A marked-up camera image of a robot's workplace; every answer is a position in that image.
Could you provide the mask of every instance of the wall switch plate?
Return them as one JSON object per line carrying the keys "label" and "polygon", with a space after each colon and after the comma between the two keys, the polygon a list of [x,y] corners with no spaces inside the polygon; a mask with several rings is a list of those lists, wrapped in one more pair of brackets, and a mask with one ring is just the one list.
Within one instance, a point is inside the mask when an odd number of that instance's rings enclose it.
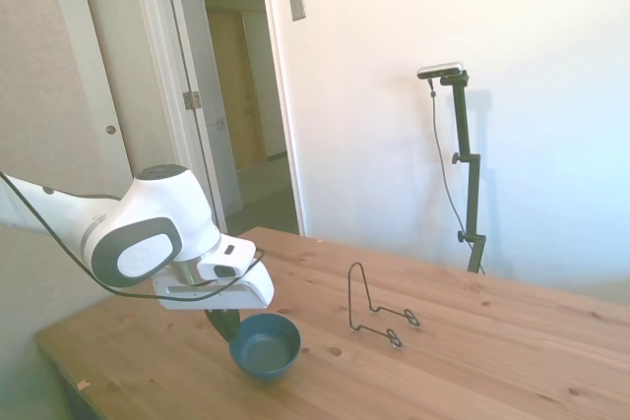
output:
{"label": "wall switch plate", "polygon": [[304,0],[288,0],[291,6],[291,15],[293,21],[297,22],[306,18],[306,11],[304,10]]}

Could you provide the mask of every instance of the door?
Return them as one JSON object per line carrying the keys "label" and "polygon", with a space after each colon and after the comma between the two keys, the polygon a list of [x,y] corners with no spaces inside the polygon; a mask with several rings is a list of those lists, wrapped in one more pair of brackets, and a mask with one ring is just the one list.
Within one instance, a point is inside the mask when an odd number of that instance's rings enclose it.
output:
{"label": "door", "polygon": [[236,170],[267,162],[243,16],[208,12]]}

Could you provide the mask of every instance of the wire stand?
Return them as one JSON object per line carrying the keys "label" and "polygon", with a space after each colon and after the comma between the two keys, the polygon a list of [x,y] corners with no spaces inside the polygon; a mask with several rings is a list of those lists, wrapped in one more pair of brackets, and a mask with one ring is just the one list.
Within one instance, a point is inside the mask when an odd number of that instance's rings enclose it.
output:
{"label": "wire stand", "polygon": [[352,263],[352,265],[350,265],[349,270],[347,270],[347,320],[350,325],[350,329],[352,331],[360,331],[360,330],[372,331],[373,333],[380,334],[381,336],[385,336],[387,339],[390,340],[392,345],[394,345],[395,347],[402,348],[403,341],[392,329],[379,331],[379,330],[372,329],[370,327],[366,327],[365,325],[359,325],[355,327],[354,324],[352,323],[352,291],[351,291],[352,278],[351,278],[351,275],[352,275],[352,270],[354,269],[355,266],[359,266],[361,269],[361,275],[363,276],[363,284],[365,285],[365,293],[367,294],[367,303],[368,303],[370,312],[372,312],[373,314],[376,314],[380,312],[381,310],[384,310],[385,312],[389,312],[390,314],[404,317],[405,319],[407,319],[407,321],[413,328],[415,329],[420,328],[420,320],[418,320],[415,317],[415,315],[410,309],[405,309],[402,313],[400,313],[400,312],[396,312],[395,310],[388,309],[386,307],[377,307],[376,309],[374,308],[374,306],[372,305],[372,298],[370,297],[370,289],[367,286],[367,279],[365,278],[365,269],[363,268],[363,264],[357,261],[356,263]]}

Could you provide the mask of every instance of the wooden table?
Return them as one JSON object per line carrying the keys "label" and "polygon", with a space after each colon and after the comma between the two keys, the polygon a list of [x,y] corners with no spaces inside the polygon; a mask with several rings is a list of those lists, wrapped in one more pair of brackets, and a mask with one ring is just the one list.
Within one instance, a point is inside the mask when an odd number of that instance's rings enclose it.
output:
{"label": "wooden table", "polygon": [[[269,310],[302,334],[278,382],[241,373],[203,312],[155,301],[111,297],[44,330],[39,345],[116,420],[630,419],[628,307],[263,228],[244,237],[267,253]],[[353,285],[356,321],[393,328],[402,350],[348,329],[354,261],[375,303],[421,318],[418,331],[370,315]]]}

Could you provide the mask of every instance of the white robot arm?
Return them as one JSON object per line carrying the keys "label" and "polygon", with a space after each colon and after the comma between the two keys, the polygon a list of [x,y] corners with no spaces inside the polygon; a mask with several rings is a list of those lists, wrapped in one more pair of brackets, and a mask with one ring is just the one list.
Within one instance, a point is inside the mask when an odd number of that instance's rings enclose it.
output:
{"label": "white robot arm", "polygon": [[[30,205],[107,287],[131,287],[150,277],[159,302],[175,310],[235,311],[271,303],[274,286],[254,260],[255,245],[219,232],[201,186],[185,167],[145,169],[121,200],[0,177],[0,223],[48,232]],[[213,321],[214,312],[207,313],[217,327],[219,317]]]}

